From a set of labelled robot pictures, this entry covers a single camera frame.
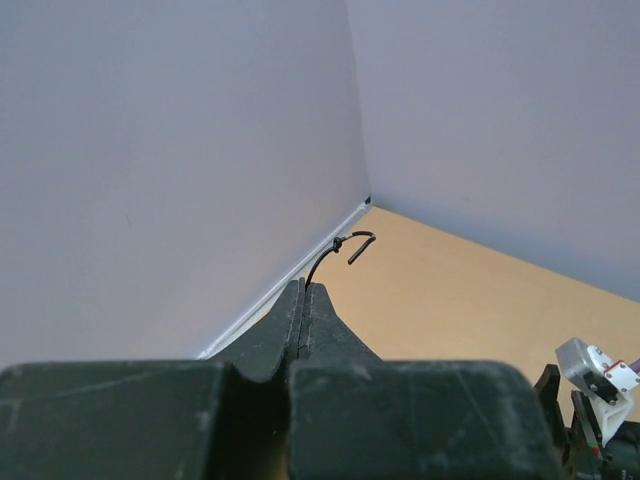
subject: wooden floor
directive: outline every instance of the wooden floor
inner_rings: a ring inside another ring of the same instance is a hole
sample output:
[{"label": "wooden floor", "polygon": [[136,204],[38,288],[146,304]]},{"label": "wooden floor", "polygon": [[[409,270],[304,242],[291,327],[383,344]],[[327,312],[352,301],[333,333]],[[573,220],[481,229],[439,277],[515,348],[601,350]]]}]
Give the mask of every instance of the wooden floor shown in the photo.
[{"label": "wooden floor", "polygon": [[[502,360],[535,382],[556,363],[556,347],[574,336],[616,359],[640,357],[639,303],[379,208],[358,229],[377,241],[351,266],[346,261],[361,242],[345,242],[314,281],[384,359]],[[640,420],[640,407],[631,418]]]}]

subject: baseboard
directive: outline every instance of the baseboard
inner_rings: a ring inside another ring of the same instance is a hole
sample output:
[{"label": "baseboard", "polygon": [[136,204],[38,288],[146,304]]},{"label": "baseboard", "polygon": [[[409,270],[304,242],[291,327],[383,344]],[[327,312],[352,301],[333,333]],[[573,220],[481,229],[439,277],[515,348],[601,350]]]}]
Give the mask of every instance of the baseboard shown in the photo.
[{"label": "baseboard", "polygon": [[214,356],[244,332],[249,330],[249,328],[260,320],[273,306],[289,280],[301,277],[303,273],[309,270],[316,257],[333,241],[334,237],[340,236],[346,230],[350,229],[360,219],[360,217],[367,213],[369,208],[371,208],[370,203],[371,201],[367,199],[365,202],[360,204],[358,208],[356,208],[356,210],[351,213],[351,215],[349,215],[335,230],[327,235],[322,242],[318,243],[318,245],[316,245],[316,247],[302,260],[300,260],[284,277],[278,280],[278,282],[258,302],[233,322],[231,327],[229,327],[215,342],[200,352],[198,359],[206,359]]}]

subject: scratched surface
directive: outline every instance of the scratched surface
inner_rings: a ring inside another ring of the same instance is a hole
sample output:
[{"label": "scratched surface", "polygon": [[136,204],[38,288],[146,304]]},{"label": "scratched surface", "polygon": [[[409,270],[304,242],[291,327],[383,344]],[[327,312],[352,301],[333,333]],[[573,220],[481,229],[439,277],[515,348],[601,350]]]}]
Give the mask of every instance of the scratched surface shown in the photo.
[{"label": "scratched surface", "polygon": [[289,389],[295,478],[557,478],[537,399],[504,364],[298,364]]},{"label": "scratched surface", "polygon": [[0,478],[199,478],[223,370],[195,361],[6,370]]},{"label": "scratched surface", "polygon": [[[640,356],[640,303],[380,208],[353,229],[378,239],[351,266],[357,244],[346,242],[314,280],[384,360],[498,360],[535,383],[574,336],[616,359]],[[568,423],[566,381],[559,400]]]}]

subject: white wall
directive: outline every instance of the white wall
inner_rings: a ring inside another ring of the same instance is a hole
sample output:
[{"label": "white wall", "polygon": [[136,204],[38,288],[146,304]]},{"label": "white wall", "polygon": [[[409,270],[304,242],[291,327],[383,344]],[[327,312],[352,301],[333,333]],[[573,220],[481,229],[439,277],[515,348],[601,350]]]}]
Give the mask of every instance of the white wall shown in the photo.
[{"label": "white wall", "polygon": [[640,300],[640,2],[347,5],[374,203]]},{"label": "white wall", "polygon": [[343,1],[0,6],[0,366],[194,356],[369,194]]}]

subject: black cable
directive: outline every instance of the black cable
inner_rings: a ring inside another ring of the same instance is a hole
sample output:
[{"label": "black cable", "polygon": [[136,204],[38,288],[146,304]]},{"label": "black cable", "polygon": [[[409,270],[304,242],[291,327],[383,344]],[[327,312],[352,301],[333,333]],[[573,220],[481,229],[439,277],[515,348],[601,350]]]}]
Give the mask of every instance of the black cable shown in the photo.
[{"label": "black cable", "polygon": [[305,290],[307,290],[309,288],[309,285],[311,285],[311,279],[313,278],[313,274],[316,273],[316,270],[318,269],[318,265],[320,265],[320,262],[322,262],[322,260],[324,260],[325,257],[329,255],[331,252],[338,253],[340,251],[340,248],[342,247],[342,243],[353,237],[369,237],[369,238],[367,238],[367,240],[362,244],[362,246],[358,250],[356,250],[356,253],[351,255],[349,260],[347,260],[347,264],[349,265],[355,262],[358,259],[358,257],[362,255],[362,252],[364,252],[369,245],[371,245],[373,242],[376,241],[376,235],[373,232],[367,232],[366,230],[358,230],[355,232],[351,232],[348,235],[345,235],[344,237],[334,238],[333,245],[331,245],[324,252],[322,252],[318,257],[318,260],[316,260],[316,263],[314,263],[313,267],[311,267],[311,271],[309,272],[309,275],[307,276],[307,281],[305,282],[305,285],[304,285]]}]

